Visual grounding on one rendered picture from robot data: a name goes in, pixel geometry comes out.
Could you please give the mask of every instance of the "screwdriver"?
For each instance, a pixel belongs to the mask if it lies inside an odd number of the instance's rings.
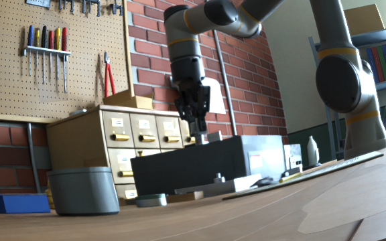
[[[37,29],[35,32],[35,47],[40,46],[40,30]],[[38,69],[38,51],[36,51],[36,68]]]
[[[54,46],[53,46],[53,31],[50,31],[49,33],[49,38],[48,38],[48,48],[50,48],[51,50],[53,50]],[[50,77],[52,76],[52,53],[50,52],[50,76],[49,76],[49,79]]]
[[[43,38],[42,38],[42,48],[47,48],[47,26],[43,27]],[[43,51],[43,84],[46,83],[46,74],[44,73],[44,66],[46,60],[46,53]]]
[[[60,28],[58,27],[56,29],[56,43],[55,43],[55,50],[60,50]],[[56,72],[58,73],[58,80],[59,80],[59,53],[57,53],[56,58]]]
[[[66,51],[66,44],[67,44],[67,39],[66,39],[66,27],[62,29],[62,51]],[[66,93],[66,75],[65,75],[65,57],[64,56],[64,85],[65,85],[65,93]]]
[[[29,34],[27,35],[27,45],[32,46],[34,38],[34,27],[32,25],[29,27]],[[31,76],[31,50],[29,50],[29,76]]]

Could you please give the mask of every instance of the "robotic arm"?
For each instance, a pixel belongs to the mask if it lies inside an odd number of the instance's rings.
[[[198,34],[212,29],[239,37],[256,37],[261,22],[283,0],[246,0],[238,8],[229,0],[212,0],[196,7],[177,5],[164,13],[166,38],[174,84],[179,99],[175,105],[188,121],[190,135],[202,144],[206,134],[210,88],[205,78]],[[316,85],[324,103],[345,113],[345,158],[386,147],[386,132],[380,119],[377,94],[368,63],[352,45],[339,0],[310,0],[321,48],[318,50]]]

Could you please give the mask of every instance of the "beige wall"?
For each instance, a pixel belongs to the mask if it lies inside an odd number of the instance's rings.
[[[376,4],[386,27],[386,0],[342,0],[344,9]],[[316,65],[308,37],[319,42],[309,0],[285,0],[264,22],[278,73],[288,133],[327,122],[324,103],[315,86]],[[386,90],[379,103],[385,106]]]

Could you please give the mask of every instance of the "yellow screwdriver handle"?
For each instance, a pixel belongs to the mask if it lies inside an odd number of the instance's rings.
[[[60,50],[60,28],[58,27],[56,30],[56,50]]]
[[[40,31],[37,29],[35,32],[35,47],[40,46]]]

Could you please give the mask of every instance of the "red binder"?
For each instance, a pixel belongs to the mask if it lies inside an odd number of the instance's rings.
[[[372,49],[373,59],[375,59],[376,71],[378,72],[379,81],[384,82],[385,79],[383,78],[382,65],[381,65],[381,61],[379,60],[378,51],[376,47],[371,47],[371,49]]]

